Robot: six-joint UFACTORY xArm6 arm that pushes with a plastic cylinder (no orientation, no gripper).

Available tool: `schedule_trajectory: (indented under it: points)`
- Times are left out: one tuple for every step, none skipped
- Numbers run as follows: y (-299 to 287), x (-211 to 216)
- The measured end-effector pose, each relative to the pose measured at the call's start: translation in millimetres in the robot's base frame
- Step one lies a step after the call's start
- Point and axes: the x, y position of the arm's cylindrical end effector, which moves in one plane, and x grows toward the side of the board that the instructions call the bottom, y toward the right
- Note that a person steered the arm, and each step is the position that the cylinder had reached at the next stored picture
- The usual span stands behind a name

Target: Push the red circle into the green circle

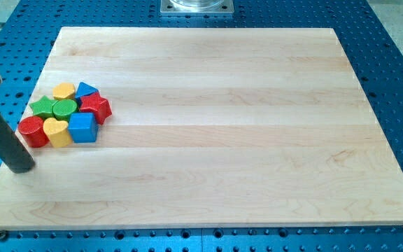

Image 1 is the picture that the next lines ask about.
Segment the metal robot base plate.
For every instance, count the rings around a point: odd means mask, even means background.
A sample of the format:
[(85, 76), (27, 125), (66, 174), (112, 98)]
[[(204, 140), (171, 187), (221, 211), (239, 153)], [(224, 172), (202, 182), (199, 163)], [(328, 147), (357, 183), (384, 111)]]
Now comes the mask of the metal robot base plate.
[(160, 12), (167, 15), (232, 14), (233, 0), (161, 0)]

